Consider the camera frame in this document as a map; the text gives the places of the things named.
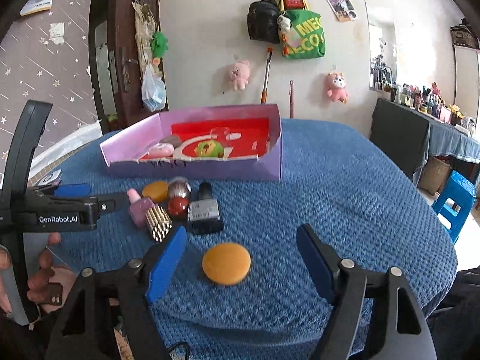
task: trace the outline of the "blue plastic stool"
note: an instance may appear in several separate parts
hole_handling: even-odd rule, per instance
[[[452,199],[460,207],[460,211],[452,210],[446,204],[447,199]],[[443,216],[450,224],[450,230],[445,228],[450,234],[450,238],[455,244],[469,213],[475,204],[475,187],[464,176],[456,171],[452,171],[450,178],[442,193],[431,205],[436,214]]]

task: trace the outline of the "plastic bag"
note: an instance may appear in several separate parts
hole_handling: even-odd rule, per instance
[[[155,74],[154,68],[148,64],[142,82],[143,105],[150,111],[160,111],[165,107],[165,83]]]

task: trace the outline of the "yellow round sponge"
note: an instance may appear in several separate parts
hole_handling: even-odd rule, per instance
[[[167,198],[169,184],[166,181],[155,181],[144,186],[142,195],[144,198],[150,198],[155,203],[161,203]]]
[[[250,254],[242,245],[225,242],[211,247],[203,255],[202,268],[215,283],[232,286],[241,282],[250,270]]]

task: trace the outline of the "wooden door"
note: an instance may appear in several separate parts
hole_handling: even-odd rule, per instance
[[[113,96],[120,128],[133,125],[153,115],[143,107],[141,72],[135,42],[134,0],[109,0],[107,45]],[[151,7],[157,23],[158,0],[144,0]]]

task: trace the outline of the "book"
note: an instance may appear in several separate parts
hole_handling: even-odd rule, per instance
[[[50,8],[52,8],[52,0],[28,0],[20,11],[20,15],[26,16],[36,12],[47,11]]]

